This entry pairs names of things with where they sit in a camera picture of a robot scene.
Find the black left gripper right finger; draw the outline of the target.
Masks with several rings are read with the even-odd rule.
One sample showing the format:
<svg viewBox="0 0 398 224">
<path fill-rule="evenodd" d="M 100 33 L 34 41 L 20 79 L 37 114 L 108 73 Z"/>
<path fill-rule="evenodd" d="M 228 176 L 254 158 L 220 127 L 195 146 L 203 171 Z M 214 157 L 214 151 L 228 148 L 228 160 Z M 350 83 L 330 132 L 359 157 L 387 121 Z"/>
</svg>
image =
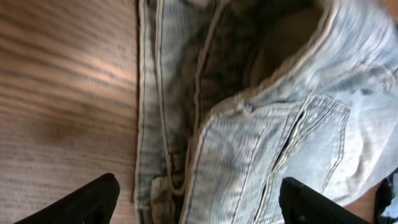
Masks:
<svg viewBox="0 0 398 224">
<path fill-rule="evenodd" d="M 293 177 L 282 180 L 279 206 L 285 224 L 369 224 Z"/>
</svg>

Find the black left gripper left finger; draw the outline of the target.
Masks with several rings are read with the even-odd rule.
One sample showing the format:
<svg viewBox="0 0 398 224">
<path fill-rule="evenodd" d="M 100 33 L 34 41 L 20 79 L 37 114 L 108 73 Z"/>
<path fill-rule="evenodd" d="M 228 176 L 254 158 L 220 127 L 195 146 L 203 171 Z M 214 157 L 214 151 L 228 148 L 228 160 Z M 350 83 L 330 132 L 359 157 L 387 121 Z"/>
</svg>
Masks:
<svg viewBox="0 0 398 224">
<path fill-rule="evenodd" d="M 106 173 L 15 224 L 109 224 L 120 186 Z"/>
</svg>

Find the light blue denim shorts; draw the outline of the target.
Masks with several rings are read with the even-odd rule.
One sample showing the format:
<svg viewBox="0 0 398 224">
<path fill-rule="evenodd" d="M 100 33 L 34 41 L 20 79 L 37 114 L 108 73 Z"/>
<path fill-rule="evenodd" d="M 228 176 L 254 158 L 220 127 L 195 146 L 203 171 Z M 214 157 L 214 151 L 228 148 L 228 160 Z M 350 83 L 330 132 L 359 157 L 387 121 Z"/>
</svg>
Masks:
<svg viewBox="0 0 398 224">
<path fill-rule="evenodd" d="M 293 177 L 354 202 L 397 168 L 397 20 L 377 1 L 141 1 L 141 223 L 281 223 Z"/>
</svg>

